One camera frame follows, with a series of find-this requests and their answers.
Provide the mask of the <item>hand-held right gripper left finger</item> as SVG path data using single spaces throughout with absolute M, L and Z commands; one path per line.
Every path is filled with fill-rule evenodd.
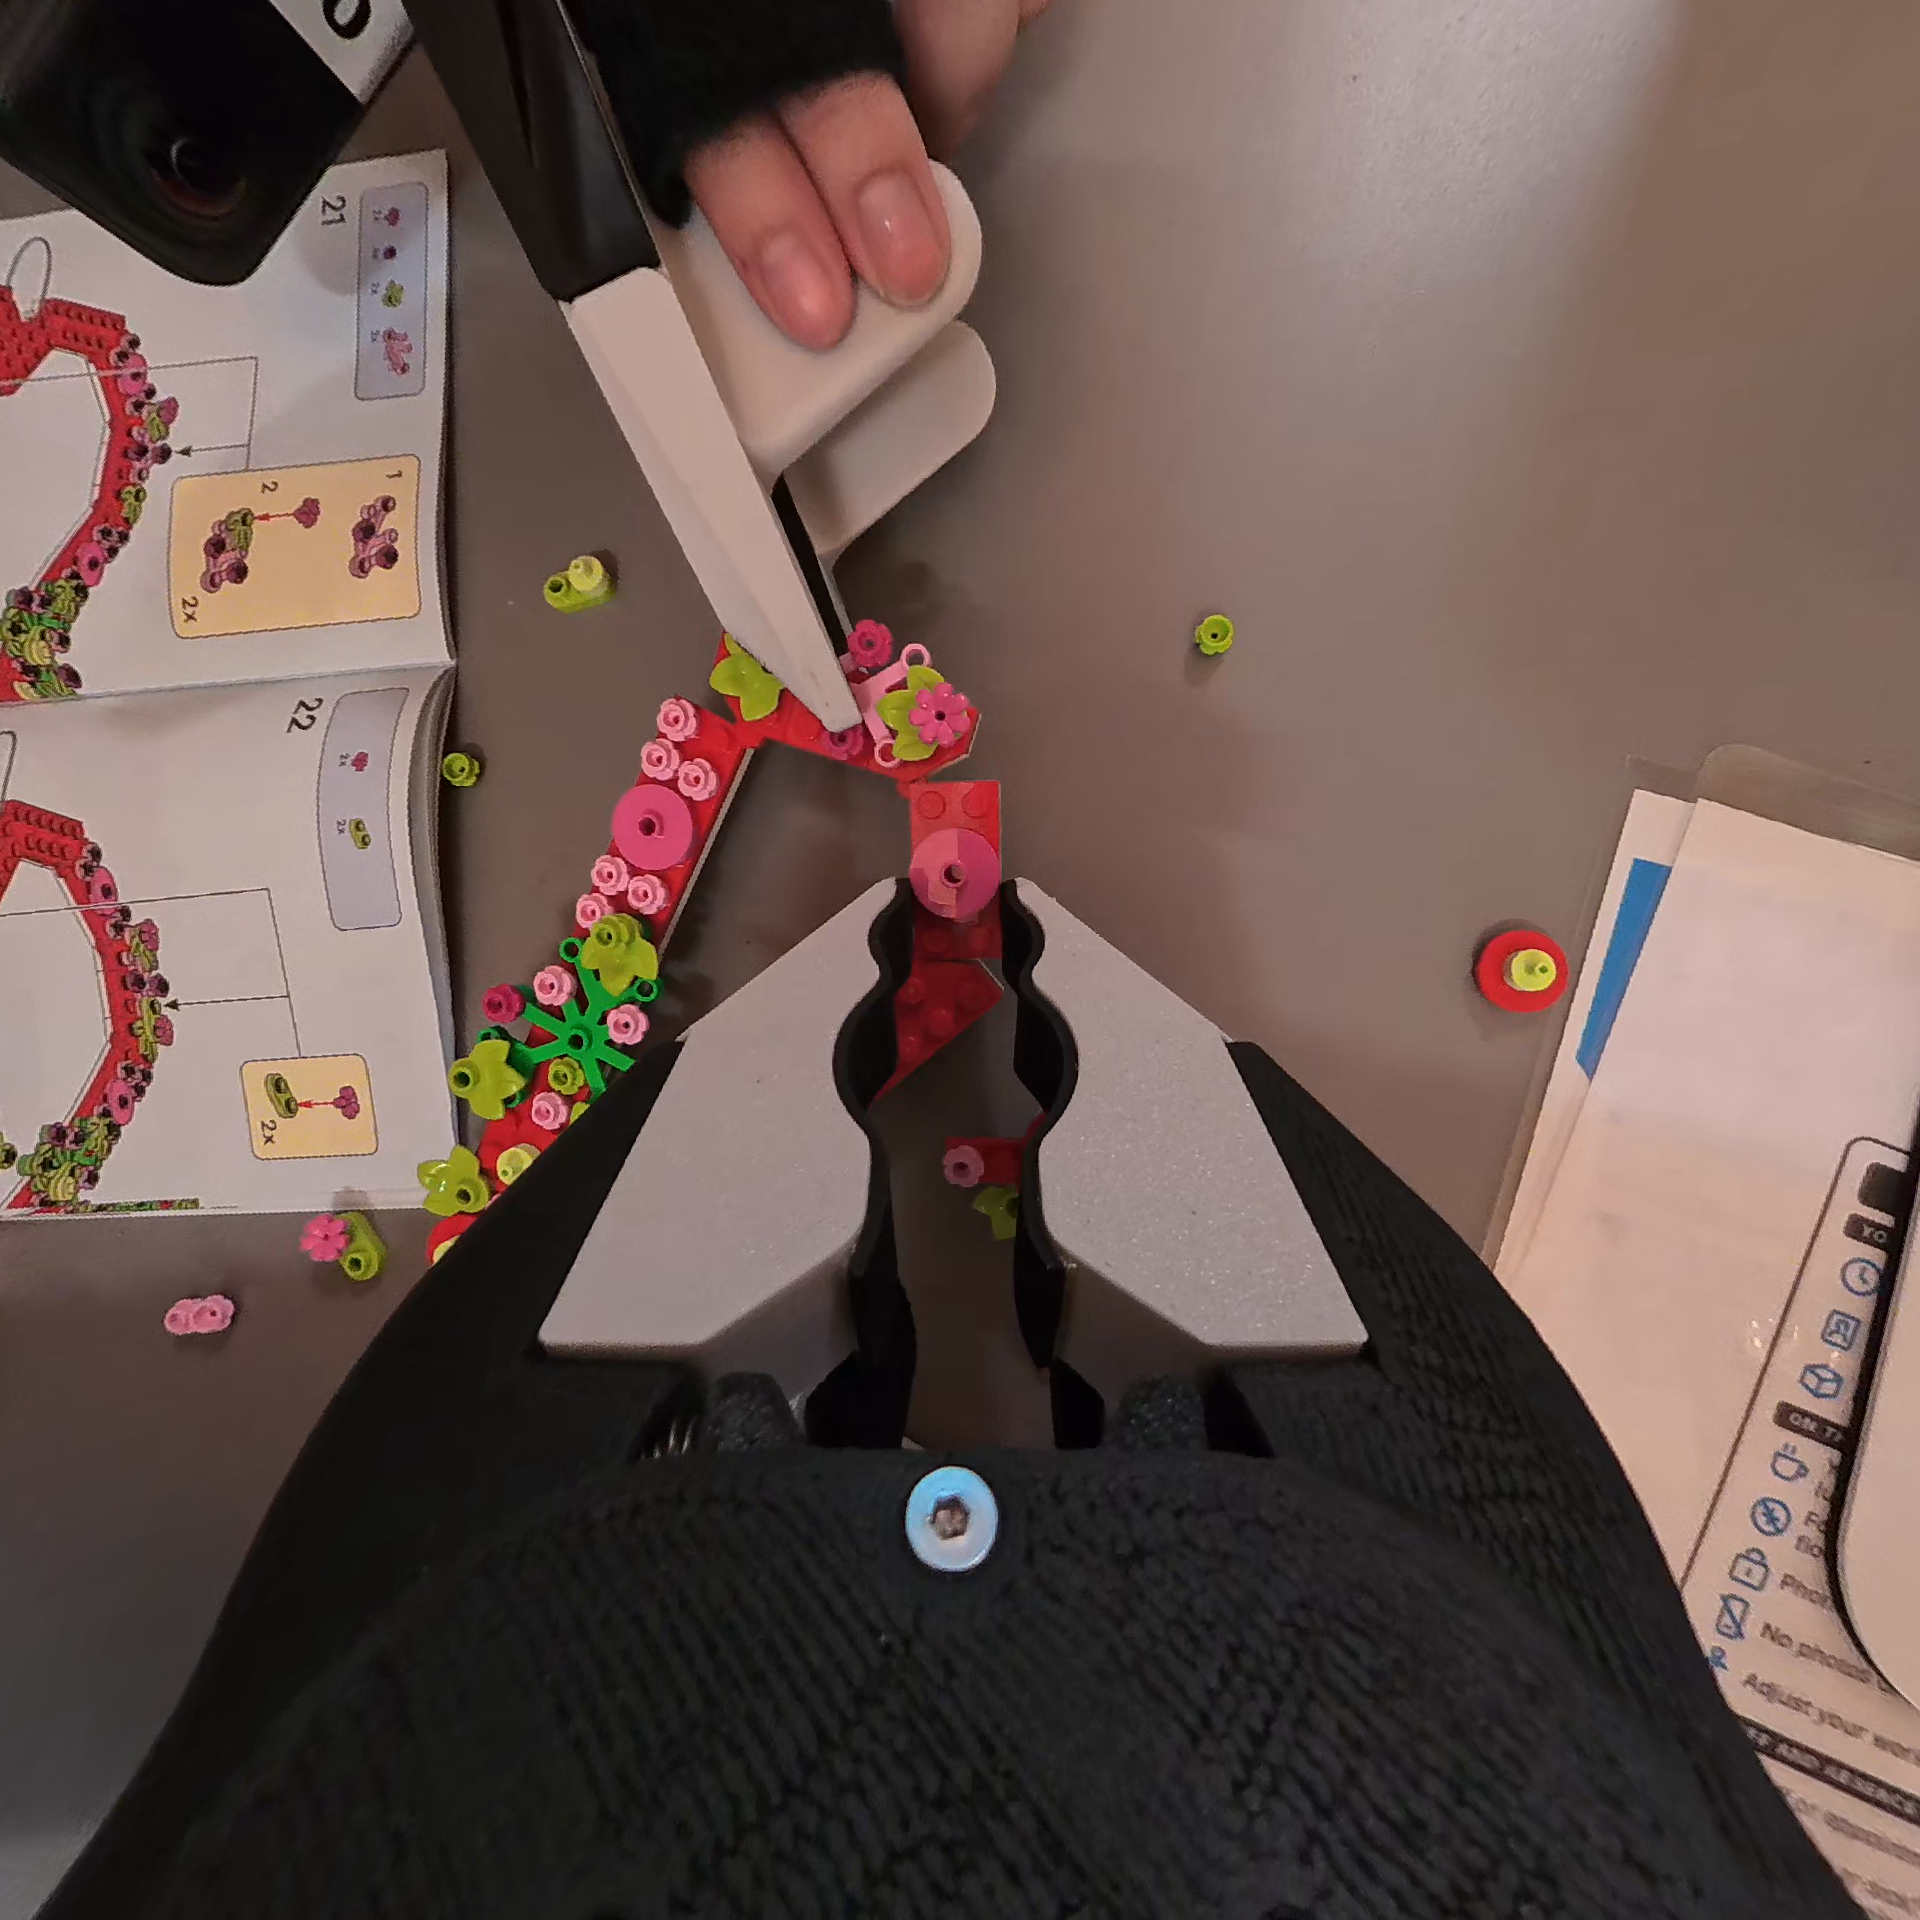
M 916 901 L 882 881 L 695 1022 L 538 1337 L 572 1360 L 767 1377 L 824 1446 L 905 1441 L 919 1341 L 872 1108 Z

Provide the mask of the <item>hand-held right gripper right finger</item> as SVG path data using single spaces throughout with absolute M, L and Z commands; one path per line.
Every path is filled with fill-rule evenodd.
M 1125 1395 L 1244 1362 L 1362 1354 L 1367 1332 L 1233 1043 L 1033 881 L 1000 884 L 1021 1142 L 1014 1313 L 1057 1449 Z

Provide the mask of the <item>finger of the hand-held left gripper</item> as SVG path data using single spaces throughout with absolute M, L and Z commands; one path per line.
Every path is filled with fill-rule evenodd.
M 973 329 L 940 329 L 898 372 L 799 452 L 772 486 L 774 532 L 799 578 L 799 611 L 822 632 L 805 557 L 822 586 L 846 549 L 943 468 L 985 427 L 996 400 L 988 345 Z
M 701 214 L 649 225 L 658 266 L 561 304 L 613 419 L 646 475 L 710 611 L 824 730 L 856 723 L 846 642 L 799 611 L 799 578 L 774 531 L 780 473 L 940 329 L 961 321 L 981 268 L 981 225 L 959 179 L 933 168 L 950 227 L 943 289 L 900 308 L 854 294 L 854 321 L 826 353 L 781 336 L 736 277 Z M 818 611 L 838 613 L 805 557 Z

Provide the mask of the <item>red lego heart wreath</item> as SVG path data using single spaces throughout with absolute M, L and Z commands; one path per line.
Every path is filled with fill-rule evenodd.
M 919 642 L 852 627 L 838 670 L 854 723 L 826 730 L 797 694 L 722 637 L 708 686 L 722 709 L 666 700 L 614 801 L 608 845 L 572 907 L 572 932 L 527 980 L 484 994 L 484 1022 L 447 1069 L 482 1125 L 477 1148 L 420 1166 L 436 1265 L 624 1069 L 637 1062 L 662 990 L 665 944 L 756 749 L 774 745 L 887 780 L 906 814 L 911 958 L 893 990 L 896 1089 L 1000 997 L 1000 797 L 948 780 L 970 755 L 978 709 Z

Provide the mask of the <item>red round lego lime stud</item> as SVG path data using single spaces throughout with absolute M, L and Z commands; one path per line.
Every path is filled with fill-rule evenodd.
M 1568 992 L 1568 956 L 1546 932 L 1512 925 L 1489 932 L 1471 960 L 1476 994 L 1501 1013 L 1553 1009 Z

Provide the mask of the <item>lego instruction booklet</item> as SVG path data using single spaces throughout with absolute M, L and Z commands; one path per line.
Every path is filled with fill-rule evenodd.
M 399 1208 L 450 1137 L 447 160 L 236 285 L 5 221 L 5 1221 Z

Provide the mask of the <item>person's left hand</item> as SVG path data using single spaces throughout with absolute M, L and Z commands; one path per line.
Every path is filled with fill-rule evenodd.
M 856 289 L 946 281 L 933 163 L 976 126 L 1047 2 L 572 5 L 649 211 L 701 214 L 781 336 L 838 345 Z

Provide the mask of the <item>laminated printed sheet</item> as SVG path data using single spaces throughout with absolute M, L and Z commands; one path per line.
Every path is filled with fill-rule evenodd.
M 1918 1909 L 1918 1716 L 1828 1547 L 1914 1077 L 1914 803 L 1718 749 L 1628 803 L 1495 1248 L 1725 1708 L 1871 1916 Z

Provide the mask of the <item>white rounded tray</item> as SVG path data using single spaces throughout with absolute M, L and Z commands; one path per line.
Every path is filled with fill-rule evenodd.
M 1853 1437 L 1840 1461 L 1831 1585 L 1847 1635 L 1879 1680 L 1918 1705 L 1918 1137 L 1879 1305 L 1857 1366 Z

